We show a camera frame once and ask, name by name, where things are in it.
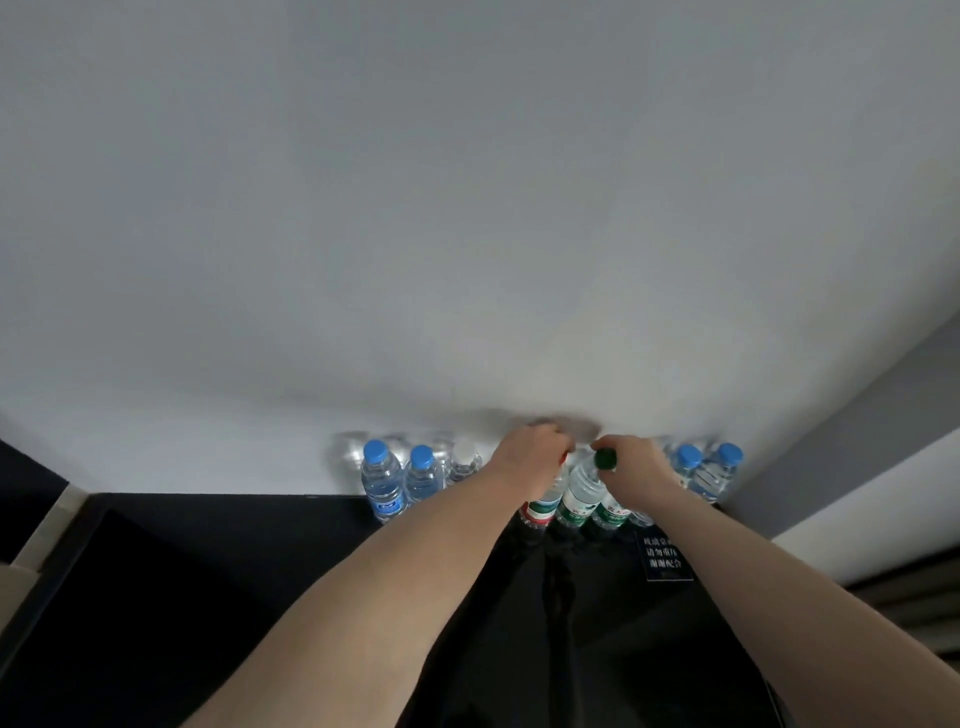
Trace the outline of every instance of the sign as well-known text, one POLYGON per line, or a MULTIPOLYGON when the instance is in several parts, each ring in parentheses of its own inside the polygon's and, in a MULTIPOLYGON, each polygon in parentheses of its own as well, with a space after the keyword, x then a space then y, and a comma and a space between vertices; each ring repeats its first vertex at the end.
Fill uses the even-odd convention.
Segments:
POLYGON ((693 581, 693 569, 684 555, 656 526, 634 531, 647 581, 693 581))

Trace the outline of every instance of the black countertop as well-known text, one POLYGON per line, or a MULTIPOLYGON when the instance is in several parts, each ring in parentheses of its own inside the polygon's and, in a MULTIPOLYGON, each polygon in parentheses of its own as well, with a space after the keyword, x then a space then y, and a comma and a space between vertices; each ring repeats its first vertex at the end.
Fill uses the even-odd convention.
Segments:
MULTIPOLYGON (((63 541, 79 553, 55 552, 56 588, 12 625, 15 654, 0 641, 0 724, 179 725, 376 528, 354 497, 91 498, 63 541)), ((669 548, 654 538, 511 522, 400 725, 780 725, 700 584, 648 580, 692 578, 650 566, 669 548)))

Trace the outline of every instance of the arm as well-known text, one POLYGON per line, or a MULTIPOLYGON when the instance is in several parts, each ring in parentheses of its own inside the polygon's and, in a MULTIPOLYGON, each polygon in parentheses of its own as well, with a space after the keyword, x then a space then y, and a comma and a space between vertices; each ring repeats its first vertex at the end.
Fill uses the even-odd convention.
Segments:
POLYGON ((650 440, 607 436, 625 507, 683 552, 737 638, 802 726, 957 726, 960 676, 856 597, 676 487, 650 440))
POLYGON ((497 536, 546 492, 569 449, 554 425, 512 432, 480 473, 388 523, 310 587, 184 728, 393 726, 497 536))

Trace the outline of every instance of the blue bottle label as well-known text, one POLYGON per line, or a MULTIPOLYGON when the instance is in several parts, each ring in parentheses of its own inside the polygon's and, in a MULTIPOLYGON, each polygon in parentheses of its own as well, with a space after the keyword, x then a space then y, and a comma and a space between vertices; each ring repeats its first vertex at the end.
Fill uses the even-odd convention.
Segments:
POLYGON ((384 516, 389 516, 403 508, 403 493, 397 494, 393 500, 386 502, 371 501, 373 510, 384 516))

